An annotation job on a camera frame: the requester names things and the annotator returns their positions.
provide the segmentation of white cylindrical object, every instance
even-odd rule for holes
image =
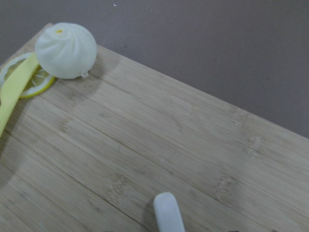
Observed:
[[[160,232],[185,232],[177,201],[171,193],[157,195],[154,208]]]

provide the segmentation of lemon slice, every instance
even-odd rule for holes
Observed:
[[[32,53],[22,54],[12,60],[10,60],[1,70],[0,72],[0,87],[4,84],[7,78],[11,75],[11,73],[22,63],[25,59],[27,59]],[[30,98],[39,93],[42,93],[54,81],[54,77],[48,74],[41,66],[34,72],[33,76],[28,81],[26,87],[24,88],[23,93],[20,95],[20,99]]]

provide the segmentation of yellow spatula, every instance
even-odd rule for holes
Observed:
[[[0,137],[29,79],[39,66],[35,53],[22,62],[0,89]]]

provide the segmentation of white dumpling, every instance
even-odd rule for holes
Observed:
[[[86,77],[96,61],[97,43],[86,28],[57,23],[38,38],[35,53],[41,67],[55,77]]]

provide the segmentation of gray table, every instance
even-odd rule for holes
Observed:
[[[309,2],[1,0],[0,63],[48,22],[309,137]]]

